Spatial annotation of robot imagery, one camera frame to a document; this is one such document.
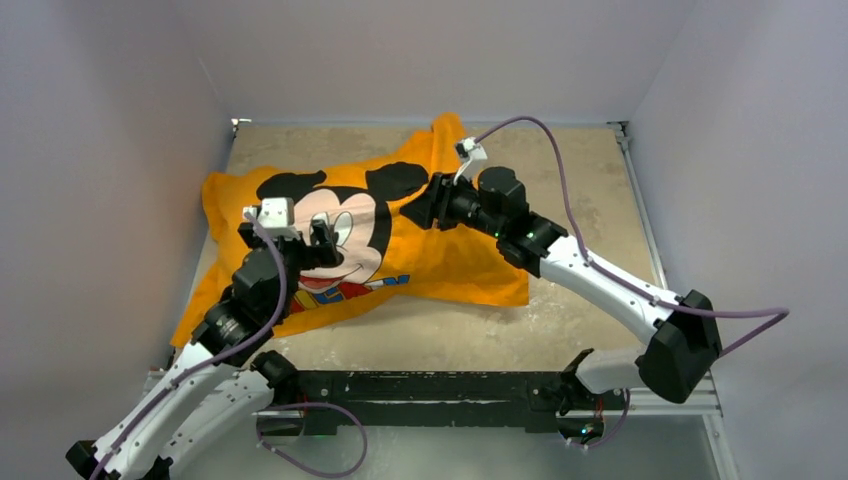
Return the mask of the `orange Mickey Mouse pillowcase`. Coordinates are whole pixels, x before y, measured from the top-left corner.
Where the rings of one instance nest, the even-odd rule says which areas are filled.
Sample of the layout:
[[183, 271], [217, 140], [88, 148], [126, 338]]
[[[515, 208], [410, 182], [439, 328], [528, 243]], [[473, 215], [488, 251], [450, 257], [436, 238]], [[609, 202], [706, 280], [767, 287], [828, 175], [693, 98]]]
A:
[[238, 233], [242, 211], [267, 197], [293, 200], [300, 229], [313, 219], [334, 231], [342, 263], [304, 271], [278, 337], [365, 314], [395, 295], [517, 307], [529, 300], [528, 276], [503, 260], [492, 238], [465, 226], [424, 230], [400, 210], [432, 175], [452, 173], [454, 149], [466, 134], [458, 115], [444, 113], [395, 152], [313, 171], [261, 166], [241, 175], [215, 172], [201, 189], [217, 255], [195, 288], [171, 343], [184, 346], [203, 315], [230, 284], [247, 247]]

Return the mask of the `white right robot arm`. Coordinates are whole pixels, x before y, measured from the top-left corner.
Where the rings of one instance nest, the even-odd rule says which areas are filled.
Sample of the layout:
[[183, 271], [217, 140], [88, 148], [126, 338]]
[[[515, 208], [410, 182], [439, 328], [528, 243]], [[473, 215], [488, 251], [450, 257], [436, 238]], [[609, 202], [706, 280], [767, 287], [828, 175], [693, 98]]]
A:
[[722, 351], [710, 300], [655, 285], [582, 252], [575, 233], [530, 209], [513, 170], [490, 167], [478, 181], [437, 173], [401, 214], [422, 229], [464, 225], [496, 241], [510, 265], [564, 287], [624, 325], [642, 346], [586, 349], [562, 371], [555, 391], [567, 412], [615, 389], [647, 388], [675, 404], [688, 400]]

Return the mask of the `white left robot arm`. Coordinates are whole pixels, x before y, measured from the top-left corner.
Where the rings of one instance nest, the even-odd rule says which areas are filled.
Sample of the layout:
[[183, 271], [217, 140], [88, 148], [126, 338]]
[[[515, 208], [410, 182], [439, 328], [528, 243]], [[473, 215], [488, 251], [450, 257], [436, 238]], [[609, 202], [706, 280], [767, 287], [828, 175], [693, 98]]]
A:
[[293, 364], [258, 350], [289, 316], [301, 272], [340, 264], [335, 233], [324, 220], [302, 234], [253, 215], [239, 232], [248, 254], [179, 358], [115, 427], [66, 452], [81, 478], [172, 479], [240, 420], [297, 399]]

